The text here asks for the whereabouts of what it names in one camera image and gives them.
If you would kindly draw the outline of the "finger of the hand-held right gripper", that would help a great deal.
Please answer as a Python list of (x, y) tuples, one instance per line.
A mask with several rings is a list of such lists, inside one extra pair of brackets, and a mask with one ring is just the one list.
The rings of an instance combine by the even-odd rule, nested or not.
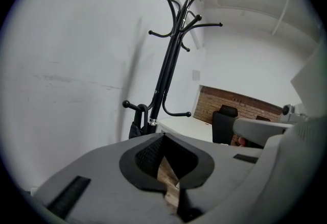
[(233, 132), (258, 145), (265, 145), (270, 137), (281, 135), (291, 127), (293, 124), (238, 118), (233, 123)]

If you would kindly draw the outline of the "black office chair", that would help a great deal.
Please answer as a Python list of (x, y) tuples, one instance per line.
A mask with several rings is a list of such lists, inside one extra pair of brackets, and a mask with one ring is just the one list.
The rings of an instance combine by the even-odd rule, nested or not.
[(212, 116), (213, 143), (230, 145), (234, 136), (233, 123), (238, 117), (237, 108), (222, 105)]

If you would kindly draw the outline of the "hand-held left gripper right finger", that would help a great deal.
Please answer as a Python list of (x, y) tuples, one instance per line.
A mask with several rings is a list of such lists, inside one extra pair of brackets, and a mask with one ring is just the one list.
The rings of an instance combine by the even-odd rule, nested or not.
[(181, 135), (163, 135), (164, 156), (179, 180), (176, 214), (163, 224), (244, 224), (258, 193), (248, 177), (261, 152)]

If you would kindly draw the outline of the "black metal coat rack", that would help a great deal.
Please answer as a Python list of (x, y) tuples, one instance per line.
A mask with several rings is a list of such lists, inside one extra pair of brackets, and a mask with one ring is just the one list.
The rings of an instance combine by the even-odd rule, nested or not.
[[(167, 47), (167, 51), (162, 63), (162, 67), (159, 73), (157, 84), (154, 90), (151, 103), (148, 105), (148, 134), (156, 132), (157, 129), (157, 118), (160, 109), (162, 108), (164, 112), (173, 117), (191, 117), (191, 112), (184, 113), (171, 113), (166, 108), (167, 95), (171, 86), (173, 74), (177, 64), (180, 49), (184, 49), (187, 52), (190, 51), (188, 47), (183, 44), (183, 38), (185, 35), (196, 28), (204, 27), (222, 27), (223, 23), (204, 23), (197, 24), (197, 22), (202, 20), (201, 15), (195, 15), (190, 7), (195, 0), (185, 0), (184, 4), (181, 5), (175, 0), (166, 0), (169, 4), (171, 14), (172, 14), (172, 29), (170, 33), (162, 35), (158, 34), (152, 30), (148, 32), (149, 35), (153, 35), (159, 38), (169, 37), (170, 41)], [(128, 108), (131, 104), (128, 100), (122, 102), (124, 108)]]

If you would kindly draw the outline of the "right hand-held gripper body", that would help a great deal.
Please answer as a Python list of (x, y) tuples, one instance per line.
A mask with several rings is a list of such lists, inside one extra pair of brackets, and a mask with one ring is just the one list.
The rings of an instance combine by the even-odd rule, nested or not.
[(327, 115), (270, 137), (252, 172), (200, 224), (275, 224), (298, 202), (327, 150)]

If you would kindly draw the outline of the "white table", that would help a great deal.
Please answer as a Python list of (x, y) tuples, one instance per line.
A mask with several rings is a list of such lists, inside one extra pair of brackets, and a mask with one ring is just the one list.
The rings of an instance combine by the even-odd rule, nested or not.
[(212, 142), (212, 125), (193, 117), (169, 117), (158, 122), (157, 133), (175, 133)]

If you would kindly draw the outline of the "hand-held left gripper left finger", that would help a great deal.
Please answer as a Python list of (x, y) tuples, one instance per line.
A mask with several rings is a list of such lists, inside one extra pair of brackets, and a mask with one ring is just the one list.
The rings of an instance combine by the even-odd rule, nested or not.
[(121, 155), (147, 141), (141, 136), (94, 149), (46, 180), (34, 194), (43, 206), (53, 201), (75, 177), (91, 180), (67, 216), (69, 224), (179, 224), (163, 194), (137, 189), (122, 175)]

